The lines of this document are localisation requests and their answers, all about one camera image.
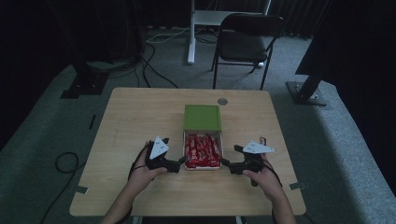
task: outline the box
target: box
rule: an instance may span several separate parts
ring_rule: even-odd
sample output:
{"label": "box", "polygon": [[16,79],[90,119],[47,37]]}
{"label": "box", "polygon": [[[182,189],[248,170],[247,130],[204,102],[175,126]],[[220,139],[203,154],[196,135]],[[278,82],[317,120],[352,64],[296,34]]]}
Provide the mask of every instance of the box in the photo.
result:
{"label": "box", "polygon": [[[191,134],[205,136],[211,134],[215,137],[216,145],[222,156],[221,119],[218,105],[185,105],[183,127],[183,155],[186,155],[186,142]],[[187,170],[218,170],[220,167],[196,166]]]}

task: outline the forearm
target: forearm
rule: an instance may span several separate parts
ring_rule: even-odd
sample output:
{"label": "forearm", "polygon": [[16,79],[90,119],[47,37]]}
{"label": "forearm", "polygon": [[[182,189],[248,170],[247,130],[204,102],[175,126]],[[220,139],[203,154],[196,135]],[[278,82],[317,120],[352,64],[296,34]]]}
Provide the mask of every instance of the forearm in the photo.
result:
{"label": "forearm", "polygon": [[295,224],[293,211],[290,202],[285,193],[277,196],[272,200],[273,212],[277,224]]}
{"label": "forearm", "polygon": [[136,193],[128,188],[128,184],[122,189],[117,199],[111,204],[105,217],[102,220],[102,224],[111,223],[114,224],[120,221],[129,212],[134,203]]}

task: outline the desk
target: desk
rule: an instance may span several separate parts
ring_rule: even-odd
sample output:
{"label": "desk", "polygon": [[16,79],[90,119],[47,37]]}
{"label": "desk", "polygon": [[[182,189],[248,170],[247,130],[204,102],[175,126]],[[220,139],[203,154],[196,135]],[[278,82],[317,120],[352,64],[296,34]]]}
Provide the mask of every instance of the desk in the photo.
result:
{"label": "desk", "polygon": [[[265,0],[263,14],[267,15],[271,0]],[[191,36],[189,45],[189,58],[188,64],[195,62],[195,25],[217,25],[220,26],[221,22],[228,15],[235,13],[233,11],[212,11],[212,10],[195,10],[195,0],[191,0]]]}
{"label": "desk", "polygon": [[[183,151],[184,105],[220,106],[224,158],[241,161],[233,145],[267,138],[276,152],[273,164],[295,215],[305,212],[289,152],[266,91],[181,90],[116,88],[110,97],[92,145],[82,177],[86,194],[76,192],[70,207],[73,216],[103,216],[127,181],[135,157],[146,141],[169,137],[166,158],[178,160]],[[227,167],[217,171],[186,171],[155,178],[135,199],[133,216],[262,216],[272,206],[260,188],[250,186],[243,175],[231,175]]]}

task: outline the human hand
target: human hand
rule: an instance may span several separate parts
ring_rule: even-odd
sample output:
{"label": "human hand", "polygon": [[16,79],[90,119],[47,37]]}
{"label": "human hand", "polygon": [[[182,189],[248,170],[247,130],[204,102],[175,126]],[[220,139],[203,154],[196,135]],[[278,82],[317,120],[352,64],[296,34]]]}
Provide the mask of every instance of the human hand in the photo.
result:
{"label": "human hand", "polygon": [[129,177],[126,188],[132,192],[134,196],[143,191],[149,183],[157,176],[167,172],[166,168],[161,167],[158,169],[150,170],[146,166],[145,158],[147,155],[147,149],[144,149],[140,154],[134,165],[134,170],[132,170]]}
{"label": "human hand", "polygon": [[[272,167],[271,164],[268,162],[265,154],[262,153],[261,155],[263,162],[265,162],[267,166]],[[264,191],[265,197],[267,197],[267,199],[271,202],[279,197],[285,196],[285,192],[283,191],[279,180],[276,178],[276,175],[273,174],[268,168],[264,167],[259,173],[244,170],[243,174],[258,183],[262,191]]]}

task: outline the black chair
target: black chair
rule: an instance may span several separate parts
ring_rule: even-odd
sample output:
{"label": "black chair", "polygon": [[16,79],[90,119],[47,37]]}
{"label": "black chair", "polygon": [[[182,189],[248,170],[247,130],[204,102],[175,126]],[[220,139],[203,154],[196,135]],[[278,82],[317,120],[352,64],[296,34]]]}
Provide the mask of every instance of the black chair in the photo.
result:
{"label": "black chair", "polygon": [[[233,13],[227,16],[219,28],[219,38],[211,68],[211,71],[215,68],[213,89],[216,88],[218,64],[253,66],[249,72],[251,74],[259,63],[266,62],[260,87],[262,90],[273,45],[280,37],[282,29],[283,19],[278,16],[247,13]],[[271,41],[265,47],[264,38],[268,36]],[[219,63],[219,57],[229,63]]]}

